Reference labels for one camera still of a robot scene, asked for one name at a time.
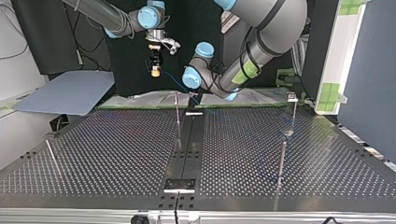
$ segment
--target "vertical metal post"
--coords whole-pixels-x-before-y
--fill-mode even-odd
[[[180,113],[178,110],[178,92],[176,92],[176,95],[175,95],[175,105],[176,105],[177,127],[180,130]]]
[[[288,146],[287,142],[282,143],[282,147],[280,149],[280,164],[279,164],[279,174],[277,184],[280,186],[282,184],[282,175],[283,175],[283,167],[285,165],[285,156],[286,156],[286,147]]]
[[[292,122],[292,124],[291,124],[291,128],[293,129],[293,131],[294,131],[294,123],[295,123],[295,120],[296,120],[297,104],[298,104],[298,102],[295,102],[295,103],[294,103],[293,122]]]
[[[46,139],[46,144],[47,144],[47,147],[49,148],[50,156],[52,157],[53,160],[56,161],[56,157],[55,157],[55,154],[53,154],[52,146],[50,145],[50,140],[49,139]]]

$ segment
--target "white panel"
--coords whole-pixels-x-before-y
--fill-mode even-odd
[[[55,115],[15,112],[0,119],[0,170],[36,147],[51,131]]]
[[[4,7],[2,9],[14,24],[18,25],[15,15]],[[24,38],[15,31],[0,12],[0,58],[21,52],[25,44]],[[16,58],[0,60],[0,68],[0,101],[45,84],[30,50]]]

